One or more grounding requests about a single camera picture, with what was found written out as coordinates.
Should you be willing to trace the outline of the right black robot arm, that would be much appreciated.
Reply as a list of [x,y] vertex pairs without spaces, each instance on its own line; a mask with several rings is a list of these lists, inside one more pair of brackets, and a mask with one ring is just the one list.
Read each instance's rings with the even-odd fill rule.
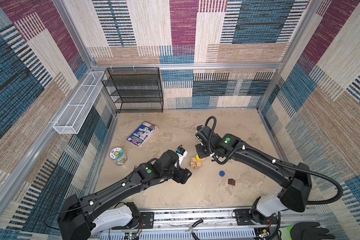
[[[278,212],[292,210],[302,213],[307,205],[326,205],[336,202],[343,196],[344,190],[336,180],[311,171],[304,163],[294,165],[278,160],[234,135],[226,134],[220,137],[214,132],[214,128],[208,126],[198,126],[196,137],[200,141],[196,145],[200,158],[212,157],[219,165],[224,165],[229,160],[243,163],[280,186],[274,194],[255,200],[248,212],[254,224],[259,225]],[[313,176],[332,183],[337,189],[335,196],[327,200],[310,201]]]

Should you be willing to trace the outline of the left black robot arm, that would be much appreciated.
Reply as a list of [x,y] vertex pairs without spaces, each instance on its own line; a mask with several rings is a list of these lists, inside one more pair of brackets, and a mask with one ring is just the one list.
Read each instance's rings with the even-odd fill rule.
[[183,147],[167,150],[158,159],[140,164],[120,181],[96,193],[78,198],[68,197],[58,214],[57,222],[64,240],[87,240],[91,235],[112,227],[134,227],[139,221],[135,204],[111,209],[124,199],[146,189],[173,180],[185,184],[192,173],[181,168],[187,155]]

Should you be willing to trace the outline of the black green gloved hand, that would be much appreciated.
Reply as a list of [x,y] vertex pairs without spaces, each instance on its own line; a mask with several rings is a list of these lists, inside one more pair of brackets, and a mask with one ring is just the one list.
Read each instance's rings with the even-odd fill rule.
[[334,240],[335,238],[318,222],[300,222],[279,229],[280,240]]

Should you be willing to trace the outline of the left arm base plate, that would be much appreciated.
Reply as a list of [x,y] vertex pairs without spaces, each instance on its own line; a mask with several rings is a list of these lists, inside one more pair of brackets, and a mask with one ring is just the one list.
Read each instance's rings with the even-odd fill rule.
[[154,219],[154,212],[141,212],[138,225],[135,227],[135,229],[152,229],[154,227]]

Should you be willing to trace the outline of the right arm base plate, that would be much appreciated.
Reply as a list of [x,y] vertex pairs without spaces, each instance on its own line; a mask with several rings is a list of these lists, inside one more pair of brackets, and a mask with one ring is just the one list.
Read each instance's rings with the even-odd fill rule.
[[250,208],[234,209],[231,216],[236,219],[238,226],[254,226],[254,225],[267,225],[270,223],[276,225],[279,222],[277,214],[273,214],[270,217],[253,218],[250,213]]

